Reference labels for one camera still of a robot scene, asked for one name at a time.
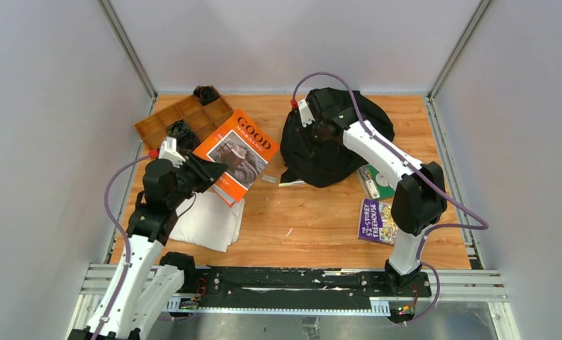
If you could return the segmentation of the black backpack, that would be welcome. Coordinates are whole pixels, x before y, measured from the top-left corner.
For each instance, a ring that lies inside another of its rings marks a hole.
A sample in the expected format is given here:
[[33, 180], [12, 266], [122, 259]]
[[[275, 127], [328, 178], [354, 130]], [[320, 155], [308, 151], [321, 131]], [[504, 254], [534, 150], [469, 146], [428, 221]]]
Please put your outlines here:
[[[387, 113], [373, 101], [353, 91], [363, 117], [390, 141], [394, 140], [393, 123]], [[319, 99], [331, 109], [344, 111], [353, 108], [347, 90], [330, 87], [311, 90], [305, 99]], [[280, 153], [287, 167], [281, 175], [281, 183], [302, 180], [316, 188], [324, 188], [345, 180], [354, 171], [367, 164], [358, 154], [334, 140], [316, 142], [313, 126], [303, 127], [300, 114], [291, 111], [284, 123]]]

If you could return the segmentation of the orange book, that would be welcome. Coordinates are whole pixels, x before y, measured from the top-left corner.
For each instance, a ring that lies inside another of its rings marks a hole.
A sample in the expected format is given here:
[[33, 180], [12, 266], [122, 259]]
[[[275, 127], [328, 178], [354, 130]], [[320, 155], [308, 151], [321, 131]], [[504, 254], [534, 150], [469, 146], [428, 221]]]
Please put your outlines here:
[[212, 190], [232, 207], [244, 198], [278, 150], [278, 142], [238, 108], [193, 153], [227, 166]]

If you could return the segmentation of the purple treehouse book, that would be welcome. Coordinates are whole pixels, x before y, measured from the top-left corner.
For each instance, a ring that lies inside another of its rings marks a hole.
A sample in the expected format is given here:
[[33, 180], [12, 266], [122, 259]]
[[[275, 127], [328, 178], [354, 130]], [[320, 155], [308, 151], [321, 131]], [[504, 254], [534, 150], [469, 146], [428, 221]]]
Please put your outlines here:
[[360, 240], [395, 245], [398, 226], [391, 216], [391, 205], [365, 198], [362, 200], [357, 237]]

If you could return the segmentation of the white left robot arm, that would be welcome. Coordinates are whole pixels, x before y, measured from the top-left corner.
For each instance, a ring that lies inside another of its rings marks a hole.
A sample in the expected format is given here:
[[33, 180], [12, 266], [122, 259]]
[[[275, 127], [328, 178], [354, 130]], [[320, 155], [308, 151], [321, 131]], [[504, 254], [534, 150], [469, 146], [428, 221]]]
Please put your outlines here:
[[192, 256], [169, 252], [160, 264], [169, 235], [180, 217], [177, 208], [207, 191], [227, 165], [194, 153], [165, 156], [153, 150], [142, 178], [128, 227], [121, 231], [124, 250], [94, 315], [69, 339], [146, 339], [169, 299], [197, 284]]

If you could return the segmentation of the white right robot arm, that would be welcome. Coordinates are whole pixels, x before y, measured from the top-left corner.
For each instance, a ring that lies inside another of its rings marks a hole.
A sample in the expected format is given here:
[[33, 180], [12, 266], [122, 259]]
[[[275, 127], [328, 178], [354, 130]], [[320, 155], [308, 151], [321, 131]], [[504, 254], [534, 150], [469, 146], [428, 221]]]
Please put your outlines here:
[[351, 106], [341, 109], [328, 91], [320, 90], [293, 106], [316, 142], [341, 143], [372, 165], [395, 191], [391, 216], [398, 231], [385, 264], [385, 286], [393, 295], [404, 295], [422, 268], [424, 233], [447, 208], [444, 173], [438, 163], [425, 164], [396, 147], [361, 112], [354, 93], [349, 97]]

